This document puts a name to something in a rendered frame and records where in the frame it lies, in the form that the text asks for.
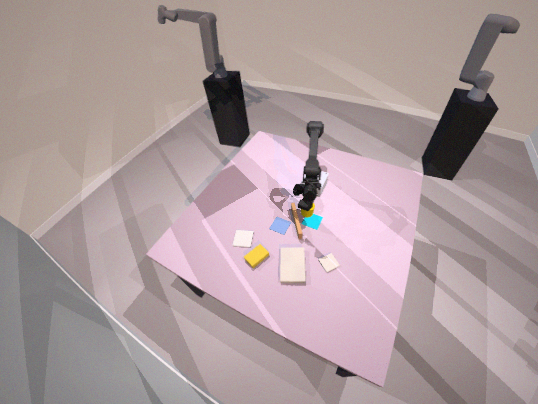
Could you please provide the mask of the yellow block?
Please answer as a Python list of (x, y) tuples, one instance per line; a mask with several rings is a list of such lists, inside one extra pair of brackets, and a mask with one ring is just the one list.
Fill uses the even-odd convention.
[(255, 249), (250, 253), (244, 256), (244, 259), (249, 263), (249, 265), (254, 268), (258, 265), (263, 259), (266, 259), (269, 256), (269, 252), (259, 244)]

